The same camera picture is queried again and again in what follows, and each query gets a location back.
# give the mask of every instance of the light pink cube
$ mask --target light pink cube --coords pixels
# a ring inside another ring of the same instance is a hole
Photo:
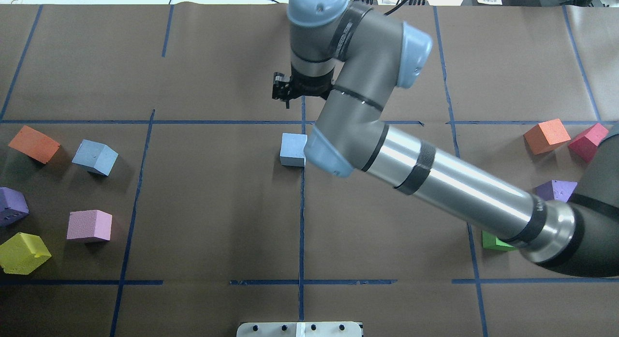
[[[596,123],[575,137],[568,148],[584,159],[586,163],[589,163],[597,152],[597,146],[600,145],[606,135],[608,135],[608,129],[600,123]]]
[[[110,240],[112,216],[100,210],[72,211],[67,240],[91,243]]]

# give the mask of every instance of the yellow cube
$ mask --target yellow cube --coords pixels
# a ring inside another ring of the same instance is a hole
[[[29,275],[50,257],[38,235],[19,232],[0,245],[0,266],[10,275]]]

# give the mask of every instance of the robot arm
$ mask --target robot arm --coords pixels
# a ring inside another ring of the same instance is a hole
[[[545,202],[380,121],[393,88],[409,88],[423,68],[428,35],[349,0],[290,0],[288,18],[288,98],[327,99],[305,147],[309,161],[335,176],[353,169],[372,174],[495,234],[552,271],[619,275],[618,125],[570,201]],[[332,85],[335,59],[345,64]],[[276,74],[274,97],[282,77]]]

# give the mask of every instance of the cube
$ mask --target cube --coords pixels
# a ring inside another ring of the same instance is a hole
[[[502,242],[497,236],[486,231],[482,231],[482,247],[484,249],[493,249],[497,251],[514,251],[517,248]]]
[[[19,232],[0,245],[0,266],[10,275],[29,275],[50,257],[38,235]]]
[[[87,172],[109,176],[117,157],[118,154],[107,145],[84,139],[72,162]]]
[[[60,144],[42,132],[37,132],[29,126],[23,126],[11,140],[9,147],[40,161],[40,163],[47,164],[60,148]]]
[[[22,220],[28,213],[28,205],[22,192],[0,187],[0,226]]]
[[[67,240],[80,243],[110,240],[112,216],[100,210],[73,211],[69,214]]]
[[[586,163],[589,163],[597,152],[597,146],[600,145],[606,135],[608,135],[608,129],[600,123],[595,123],[595,125],[577,135],[568,145],[568,148],[584,159]]]
[[[574,181],[550,180],[535,187],[535,193],[543,200],[558,200],[567,202],[578,185]]]
[[[308,141],[308,136],[305,134],[290,134],[285,132],[281,134],[281,150],[279,159],[282,165],[291,167],[305,167],[305,143]]]
[[[526,139],[533,154],[540,154],[558,148],[570,141],[571,137],[565,130],[561,119],[553,119],[535,125],[524,134],[524,139]]]

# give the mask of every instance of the light blue cube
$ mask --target light blue cube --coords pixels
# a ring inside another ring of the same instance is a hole
[[[279,160],[282,165],[291,167],[305,167],[305,143],[308,141],[308,136],[305,134],[290,134],[285,132],[281,134],[281,150],[279,151]]]
[[[87,172],[109,176],[118,154],[107,145],[90,140],[82,140],[73,163]]]

